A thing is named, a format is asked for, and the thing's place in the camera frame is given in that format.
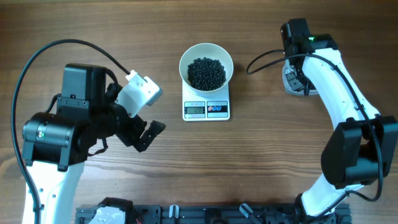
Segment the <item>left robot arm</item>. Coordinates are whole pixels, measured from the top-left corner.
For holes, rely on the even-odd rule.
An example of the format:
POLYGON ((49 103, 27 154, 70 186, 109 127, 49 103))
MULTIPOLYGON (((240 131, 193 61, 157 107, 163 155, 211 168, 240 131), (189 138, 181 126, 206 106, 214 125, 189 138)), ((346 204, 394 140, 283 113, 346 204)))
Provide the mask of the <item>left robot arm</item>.
POLYGON ((34 188, 26 192, 24 223, 69 222, 85 161, 98 140, 116 136, 142 152, 165 129, 164 123, 138 115, 162 89, 134 71, 125 86, 106 82, 113 77, 106 67, 69 63, 51 107, 25 123, 22 157, 34 188))

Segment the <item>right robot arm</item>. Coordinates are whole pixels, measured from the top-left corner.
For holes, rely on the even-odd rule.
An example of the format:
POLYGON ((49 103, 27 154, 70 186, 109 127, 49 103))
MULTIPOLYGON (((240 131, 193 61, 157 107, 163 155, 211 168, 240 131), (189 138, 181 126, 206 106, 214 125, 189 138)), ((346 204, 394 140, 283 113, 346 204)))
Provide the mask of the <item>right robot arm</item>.
POLYGON ((312 35, 304 18, 280 28, 285 53, 282 79, 291 95, 319 95, 333 124, 321 156, 322 174, 298 198, 303 221, 333 213, 347 196, 377 182, 381 195, 397 143, 397 120, 382 116, 349 75, 329 34, 312 35))

